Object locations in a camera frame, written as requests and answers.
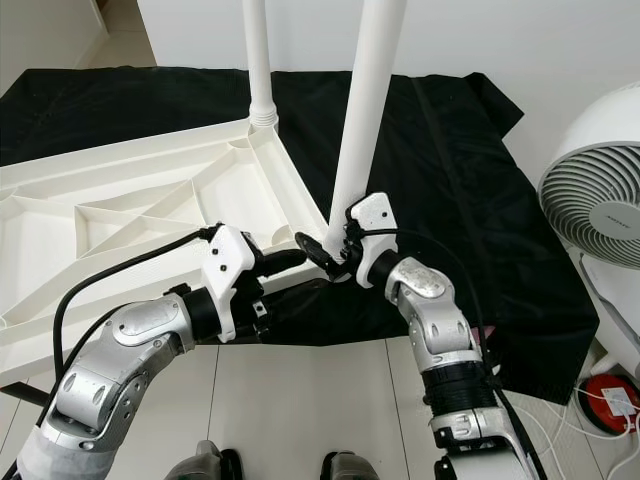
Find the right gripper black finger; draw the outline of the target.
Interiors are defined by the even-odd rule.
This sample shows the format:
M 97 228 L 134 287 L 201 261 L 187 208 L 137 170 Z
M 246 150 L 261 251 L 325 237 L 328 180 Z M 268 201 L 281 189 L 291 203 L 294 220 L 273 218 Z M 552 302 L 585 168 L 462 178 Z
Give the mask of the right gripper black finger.
M 325 274 L 342 273 L 338 261 L 335 261 L 334 257 L 325 250 L 323 244 L 317 239 L 308 236 L 305 232 L 296 232 L 294 233 L 294 242 L 300 247 L 306 259 L 314 262 L 316 266 L 325 271 Z

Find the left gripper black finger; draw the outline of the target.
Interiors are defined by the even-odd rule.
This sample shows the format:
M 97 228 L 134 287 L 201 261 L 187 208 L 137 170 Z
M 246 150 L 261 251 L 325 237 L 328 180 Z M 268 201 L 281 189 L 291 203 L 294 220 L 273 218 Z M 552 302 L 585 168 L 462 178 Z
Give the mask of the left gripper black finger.
M 306 280 L 282 291 L 265 294 L 262 305 L 273 317 L 302 317 L 314 314 L 323 302 L 326 289 L 325 279 Z
M 252 274 L 256 276 L 273 276 L 297 268 L 307 262 L 307 255 L 302 250 L 280 250 L 273 253 L 257 253 Z

